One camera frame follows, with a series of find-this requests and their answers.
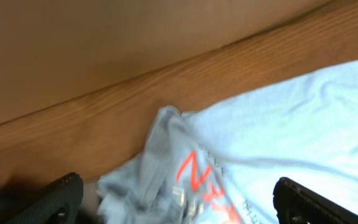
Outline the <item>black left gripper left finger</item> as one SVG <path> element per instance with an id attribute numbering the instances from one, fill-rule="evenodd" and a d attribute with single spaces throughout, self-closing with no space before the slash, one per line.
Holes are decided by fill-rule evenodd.
<path id="1" fill-rule="evenodd" d="M 83 179 L 72 172 L 22 199 L 8 224 L 74 224 L 83 199 Z"/>

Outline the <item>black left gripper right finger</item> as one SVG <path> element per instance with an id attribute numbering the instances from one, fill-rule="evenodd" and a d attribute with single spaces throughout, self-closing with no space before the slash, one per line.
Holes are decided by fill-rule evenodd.
<path id="1" fill-rule="evenodd" d="M 273 190 L 279 224 L 358 224 L 358 215 L 289 179 Z"/>

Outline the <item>light blue printed t-shirt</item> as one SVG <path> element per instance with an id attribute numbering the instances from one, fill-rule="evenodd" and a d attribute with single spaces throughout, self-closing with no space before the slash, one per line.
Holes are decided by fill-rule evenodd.
<path id="1" fill-rule="evenodd" d="M 144 150 L 98 181 L 105 223 L 276 223 L 289 177 L 358 214 L 358 60 L 208 109 L 158 111 Z"/>

